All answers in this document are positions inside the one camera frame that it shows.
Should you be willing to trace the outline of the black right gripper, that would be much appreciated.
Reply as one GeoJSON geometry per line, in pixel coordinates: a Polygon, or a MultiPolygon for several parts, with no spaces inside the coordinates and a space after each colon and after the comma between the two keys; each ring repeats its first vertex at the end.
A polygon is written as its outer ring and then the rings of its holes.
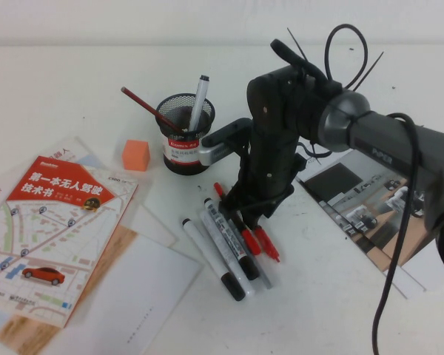
{"type": "Polygon", "coordinates": [[[299,134],[287,126],[286,105],[297,79],[296,69],[281,68],[248,84],[246,96],[252,115],[249,155],[240,160],[238,181],[224,201],[237,229],[246,224],[253,230],[260,217],[271,217],[294,191],[292,181],[301,165],[296,155],[299,134]]]}

